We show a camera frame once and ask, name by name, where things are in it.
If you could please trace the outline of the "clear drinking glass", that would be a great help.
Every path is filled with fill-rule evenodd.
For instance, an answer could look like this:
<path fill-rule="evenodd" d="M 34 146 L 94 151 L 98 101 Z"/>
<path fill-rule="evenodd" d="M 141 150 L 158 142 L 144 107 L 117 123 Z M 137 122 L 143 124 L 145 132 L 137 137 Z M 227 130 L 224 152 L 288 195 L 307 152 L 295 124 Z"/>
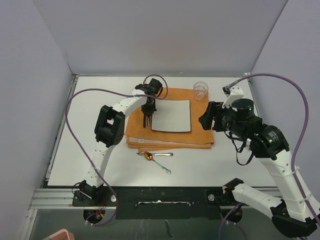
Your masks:
<path fill-rule="evenodd" d="M 198 81 L 193 85 L 193 93 L 196 100 L 202 100 L 208 94 L 209 87 L 203 81 Z"/>

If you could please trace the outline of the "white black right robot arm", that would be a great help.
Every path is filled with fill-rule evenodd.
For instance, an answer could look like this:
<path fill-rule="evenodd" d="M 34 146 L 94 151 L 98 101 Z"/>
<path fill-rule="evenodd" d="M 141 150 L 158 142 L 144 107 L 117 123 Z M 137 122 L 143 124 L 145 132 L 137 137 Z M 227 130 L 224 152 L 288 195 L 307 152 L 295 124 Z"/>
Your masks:
<path fill-rule="evenodd" d="M 320 203 L 304 183 L 298 167 L 291 169 L 292 154 L 283 133 L 255 115 L 251 99 L 237 99 L 230 108 L 210 101 L 198 120 L 204 130 L 224 132 L 232 142 L 241 141 L 237 152 L 244 148 L 251 151 L 247 162 L 259 159 L 281 194 L 273 197 L 234 178 L 222 187 L 226 203 L 239 202 L 256 209 L 288 238 L 308 237 L 317 229 Z"/>

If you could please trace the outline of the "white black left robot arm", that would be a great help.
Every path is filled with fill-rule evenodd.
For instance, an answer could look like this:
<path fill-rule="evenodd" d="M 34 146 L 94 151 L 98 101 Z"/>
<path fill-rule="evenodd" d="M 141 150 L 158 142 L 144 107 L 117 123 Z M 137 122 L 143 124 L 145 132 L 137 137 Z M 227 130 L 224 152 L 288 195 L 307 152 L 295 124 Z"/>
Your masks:
<path fill-rule="evenodd" d="M 151 113 L 154 113 L 155 97 L 158 97 L 162 90 L 161 82 L 153 78 L 149 83 L 138 84 L 128 97 L 118 103 L 101 107 L 94 128 L 97 144 L 91 159 L 92 164 L 87 176 L 79 184 L 80 193 L 89 205 L 95 206 L 102 199 L 102 178 L 113 149 L 124 137 L 126 117 L 140 107 L 150 107 Z"/>

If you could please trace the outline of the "gold spoon dark handle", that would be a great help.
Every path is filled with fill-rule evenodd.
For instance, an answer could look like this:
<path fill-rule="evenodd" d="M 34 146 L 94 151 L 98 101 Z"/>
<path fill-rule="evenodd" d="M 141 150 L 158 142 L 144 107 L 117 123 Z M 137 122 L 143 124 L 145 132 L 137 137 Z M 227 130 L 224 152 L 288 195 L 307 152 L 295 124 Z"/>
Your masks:
<path fill-rule="evenodd" d="M 146 117 L 146 115 L 144 114 L 144 115 L 143 115 L 143 128 L 146 127 L 146 121 L 147 121 L 147 117 Z"/>

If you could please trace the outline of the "white square plate black rim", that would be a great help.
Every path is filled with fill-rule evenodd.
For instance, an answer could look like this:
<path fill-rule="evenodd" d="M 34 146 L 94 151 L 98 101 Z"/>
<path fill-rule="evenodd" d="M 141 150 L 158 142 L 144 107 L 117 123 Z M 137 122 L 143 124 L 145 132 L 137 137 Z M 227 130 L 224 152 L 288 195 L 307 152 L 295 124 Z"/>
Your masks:
<path fill-rule="evenodd" d="M 191 132 L 190 100 L 156 100 L 151 130 L 164 133 Z"/>

